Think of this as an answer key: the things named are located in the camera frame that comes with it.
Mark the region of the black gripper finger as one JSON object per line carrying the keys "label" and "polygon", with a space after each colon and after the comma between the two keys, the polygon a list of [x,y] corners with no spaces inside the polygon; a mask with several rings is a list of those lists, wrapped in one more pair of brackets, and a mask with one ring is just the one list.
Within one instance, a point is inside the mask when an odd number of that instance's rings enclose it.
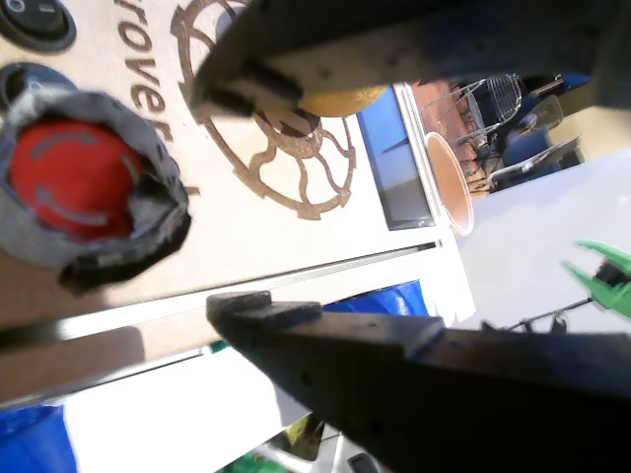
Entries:
{"label": "black gripper finger", "polygon": [[217,333],[394,472],[626,472],[630,339],[212,296]]}
{"label": "black gripper finger", "polygon": [[630,104],[626,1],[253,1],[201,63],[195,115],[249,116],[306,97],[503,73],[585,74]]}

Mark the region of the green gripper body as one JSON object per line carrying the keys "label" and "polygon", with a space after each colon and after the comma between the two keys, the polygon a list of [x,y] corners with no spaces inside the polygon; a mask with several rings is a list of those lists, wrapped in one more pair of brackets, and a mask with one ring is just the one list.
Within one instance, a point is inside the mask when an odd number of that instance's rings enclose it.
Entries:
{"label": "green gripper body", "polygon": [[620,315],[629,315],[630,276],[612,263],[603,262],[598,268],[596,279],[610,289],[609,293],[597,299],[599,305]]}

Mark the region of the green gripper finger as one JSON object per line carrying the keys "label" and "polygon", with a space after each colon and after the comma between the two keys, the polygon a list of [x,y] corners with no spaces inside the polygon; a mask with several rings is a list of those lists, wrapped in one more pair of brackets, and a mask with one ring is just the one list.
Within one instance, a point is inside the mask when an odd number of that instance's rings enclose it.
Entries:
{"label": "green gripper finger", "polygon": [[604,310],[616,312],[621,316],[630,315],[630,282],[626,281],[626,274],[615,266],[605,263],[604,266],[613,271],[616,284],[612,278],[602,280],[596,275],[590,276],[569,261],[562,266],[590,293],[591,299]]}
{"label": "green gripper finger", "polygon": [[630,269],[630,254],[603,242],[578,240],[576,246],[592,250],[600,254],[609,264],[619,270]]}

